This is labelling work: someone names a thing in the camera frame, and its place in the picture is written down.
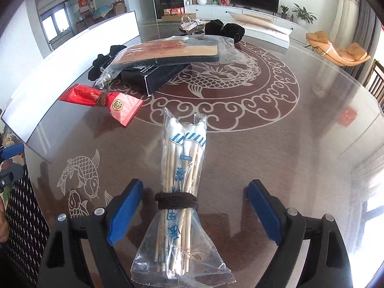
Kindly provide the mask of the person's left hand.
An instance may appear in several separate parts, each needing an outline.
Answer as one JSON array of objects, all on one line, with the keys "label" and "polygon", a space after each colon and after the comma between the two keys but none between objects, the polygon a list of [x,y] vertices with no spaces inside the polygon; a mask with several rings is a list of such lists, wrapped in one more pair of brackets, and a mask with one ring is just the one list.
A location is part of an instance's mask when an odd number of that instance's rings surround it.
[{"label": "person's left hand", "polygon": [[9,225],[5,216],[3,199],[0,198],[0,243],[7,242],[9,233]]}]

